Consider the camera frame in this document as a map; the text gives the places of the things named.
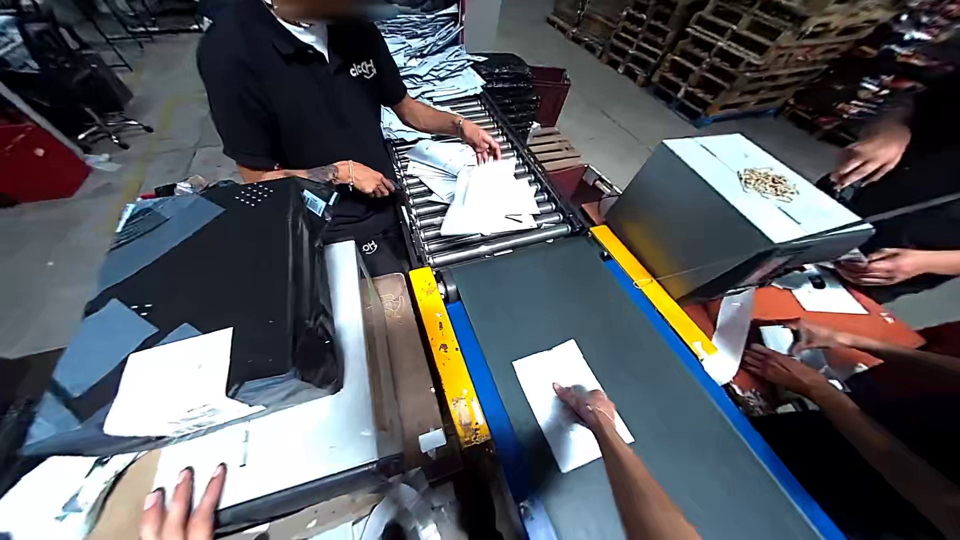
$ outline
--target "orange table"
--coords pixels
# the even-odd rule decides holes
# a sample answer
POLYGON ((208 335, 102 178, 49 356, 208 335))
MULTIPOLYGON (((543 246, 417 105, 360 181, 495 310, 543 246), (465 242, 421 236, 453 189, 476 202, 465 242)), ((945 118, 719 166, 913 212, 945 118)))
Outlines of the orange table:
MULTIPOLYGON (((763 321, 800 318, 835 330, 872 337, 911 349, 923 346, 924 338, 905 323, 897 320, 887 308, 856 290, 849 290, 853 297, 867 309, 867 315, 807 311, 801 307, 797 298, 788 290, 777 287, 760 288, 756 291, 754 298, 755 324, 763 321)), ((720 312, 719 300, 687 306, 684 307, 684 311, 708 337, 713 337, 717 314, 720 312)), ((867 367, 873 367, 882 363, 882 360, 854 349, 834 349, 825 351, 825 354, 829 362, 836 366, 853 367, 856 364, 864 364, 867 367)), ((766 381, 760 380, 742 369, 733 378, 733 384, 745 391, 758 390, 762 392, 769 387, 766 381)))

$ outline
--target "warehouse floor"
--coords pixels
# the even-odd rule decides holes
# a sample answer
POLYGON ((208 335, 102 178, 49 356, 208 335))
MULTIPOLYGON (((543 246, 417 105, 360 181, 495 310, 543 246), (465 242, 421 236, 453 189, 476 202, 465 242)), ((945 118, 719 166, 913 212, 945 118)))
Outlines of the warehouse floor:
MULTIPOLYGON (((779 118, 719 122, 698 132, 644 89, 601 64, 544 22, 552 0, 503 0, 495 48, 534 65, 565 67, 572 89, 560 129, 585 159, 625 186, 663 139, 697 133, 743 133, 809 179, 833 165, 836 148, 779 118)), ((122 167, 95 171, 71 199, 0 209, 0 356, 65 345, 93 292, 98 268, 124 203, 189 174, 235 174, 209 119, 194 63, 199 36, 157 37, 139 51, 124 49, 136 70, 124 78, 136 96, 131 116, 153 135, 131 133, 131 150, 108 144, 122 167)), ((171 276, 197 279, 197 276, 171 276)), ((892 305, 916 327, 960 319, 960 281, 892 305)))

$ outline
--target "person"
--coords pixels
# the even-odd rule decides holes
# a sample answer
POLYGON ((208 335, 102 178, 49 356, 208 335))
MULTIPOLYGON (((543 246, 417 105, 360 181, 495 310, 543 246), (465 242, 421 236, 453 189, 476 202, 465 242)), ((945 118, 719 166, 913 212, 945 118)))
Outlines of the person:
POLYGON ((787 321, 793 354, 851 347, 884 360, 844 393, 796 358, 751 345, 743 367, 820 411, 761 417, 754 426, 851 538, 960 538, 960 359, 806 321, 787 321))
POLYGON ((167 508, 163 489, 147 496, 140 515, 140 540, 213 540, 214 513, 227 481, 227 465, 221 463, 193 510, 193 470, 183 469, 167 508))
MULTIPOLYGON (((955 159, 960 121, 953 99, 960 72, 922 92, 910 106, 893 110, 846 148, 821 186, 844 196, 861 217, 922 203, 960 191, 955 159)), ((874 223, 861 250, 867 259, 838 263, 848 282, 881 304, 960 276, 960 202, 874 223)))
POLYGON ((262 0, 221 1, 207 10, 214 18, 197 66, 224 154, 244 182, 296 175, 336 184, 324 240, 355 239, 381 275, 403 271, 406 253, 381 106, 422 132, 460 137, 480 161, 501 152, 475 123, 411 98, 379 30, 345 16, 355 15, 343 8, 351 4, 362 3, 311 3, 304 14, 293 4, 284 12, 262 0))
POLYGON ((640 457, 613 425, 616 406, 600 390, 581 392, 554 383, 553 389, 593 431, 627 538, 631 540, 699 539, 700 534, 670 501, 640 457))

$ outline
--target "belt conveyor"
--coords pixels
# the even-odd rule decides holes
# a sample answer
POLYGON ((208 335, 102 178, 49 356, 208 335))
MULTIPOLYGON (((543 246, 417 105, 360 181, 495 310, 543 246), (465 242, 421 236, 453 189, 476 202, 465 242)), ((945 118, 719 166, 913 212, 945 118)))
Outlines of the belt conveyor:
MULTIPOLYGON (((539 205, 540 215, 535 216, 537 228, 530 231, 441 236, 440 226, 448 205, 430 201, 430 188, 420 179, 406 174, 409 162, 406 153, 416 142, 394 141, 391 150, 396 177, 405 195, 402 212, 410 255, 415 266, 442 268, 570 236, 583 230, 584 226, 576 214, 547 181, 546 172, 486 95, 443 102, 440 105, 450 107, 487 130, 500 143, 503 158, 516 158, 516 177, 537 187, 535 200, 539 205)), ((457 140, 457 137, 453 136, 433 138, 439 141, 457 140)))

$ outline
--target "gray box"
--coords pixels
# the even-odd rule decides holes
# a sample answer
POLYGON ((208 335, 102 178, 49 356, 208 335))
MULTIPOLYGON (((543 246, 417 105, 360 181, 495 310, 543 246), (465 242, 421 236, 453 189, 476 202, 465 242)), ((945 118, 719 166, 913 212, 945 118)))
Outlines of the gray box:
POLYGON ((607 214, 607 224, 679 302, 764 284, 782 268, 833 260, 873 226, 743 135, 662 142, 607 214), (747 191, 738 172, 769 168, 790 201, 747 191), (844 225, 835 233, 818 235, 844 225))

